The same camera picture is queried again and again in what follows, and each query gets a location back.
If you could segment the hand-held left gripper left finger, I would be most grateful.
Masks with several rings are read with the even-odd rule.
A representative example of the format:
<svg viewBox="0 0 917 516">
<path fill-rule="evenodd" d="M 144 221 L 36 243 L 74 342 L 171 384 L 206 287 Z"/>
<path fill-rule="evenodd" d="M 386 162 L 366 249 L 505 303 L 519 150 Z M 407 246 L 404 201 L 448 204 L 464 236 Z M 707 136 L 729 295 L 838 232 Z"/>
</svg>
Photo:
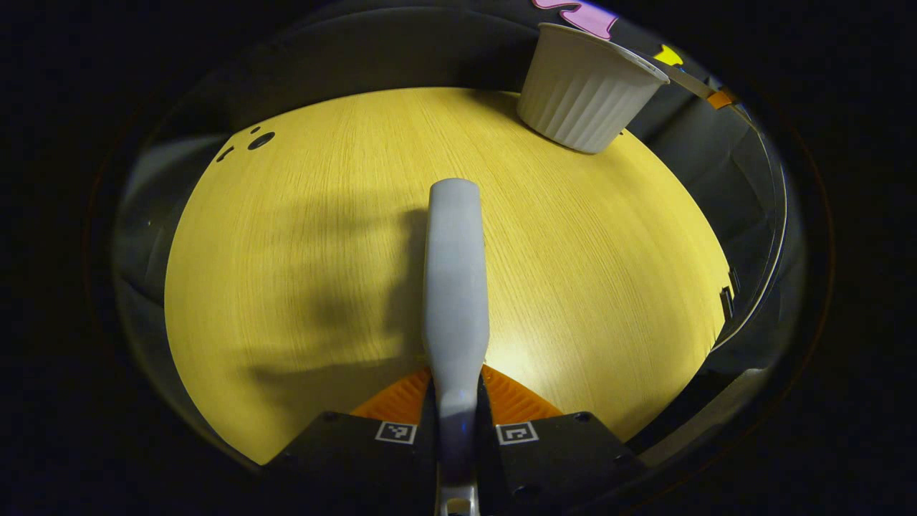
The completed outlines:
<svg viewBox="0 0 917 516">
<path fill-rule="evenodd" d="M 287 514 L 433 514 L 436 403 L 423 368 L 344 414 L 322 411 L 267 464 Z"/>
</svg>

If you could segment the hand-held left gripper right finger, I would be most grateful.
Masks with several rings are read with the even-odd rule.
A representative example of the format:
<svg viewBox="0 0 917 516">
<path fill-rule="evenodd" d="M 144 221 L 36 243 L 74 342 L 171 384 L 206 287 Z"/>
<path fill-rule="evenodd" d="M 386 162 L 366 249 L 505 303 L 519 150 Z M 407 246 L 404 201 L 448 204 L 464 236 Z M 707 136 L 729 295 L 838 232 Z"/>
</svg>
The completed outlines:
<svg viewBox="0 0 917 516">
<path fill-rule="evenodd" d="M 564 414 L 496 369 L 479 380 L 484 514 L 616 514 L 646 466 L 592 412 Z"/>
</svg>

